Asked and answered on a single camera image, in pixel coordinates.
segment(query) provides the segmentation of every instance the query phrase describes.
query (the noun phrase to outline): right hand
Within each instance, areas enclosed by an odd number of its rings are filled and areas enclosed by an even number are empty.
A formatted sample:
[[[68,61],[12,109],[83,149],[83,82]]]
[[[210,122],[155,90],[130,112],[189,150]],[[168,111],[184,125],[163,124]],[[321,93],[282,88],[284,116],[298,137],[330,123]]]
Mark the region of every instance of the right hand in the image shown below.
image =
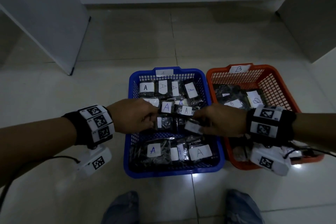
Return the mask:
[[[195,112],[193,119],[208,118],[210,127],[203,127],[207,135],[237,137],[246,131],[247,112],[235,107],[213,103]]]

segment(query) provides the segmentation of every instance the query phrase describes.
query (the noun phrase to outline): white device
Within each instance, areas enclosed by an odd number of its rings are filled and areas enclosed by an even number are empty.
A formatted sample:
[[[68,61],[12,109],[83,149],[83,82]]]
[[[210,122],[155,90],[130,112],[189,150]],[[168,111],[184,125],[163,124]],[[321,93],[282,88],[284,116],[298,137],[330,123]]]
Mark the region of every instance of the white device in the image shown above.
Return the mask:
[[[285,176],[292,167],[290,158],[284,159],[286,153],[280,147],[266,148],[262,144],[255,143],[252,148],[250,161],[256,165]]]
[[[112,158],[110,149],[105,145],[100,144],[94,150],[89,150],[83,154],[77,164],[77,172],[81,178],[92,175],[98,169],[101,169]]]

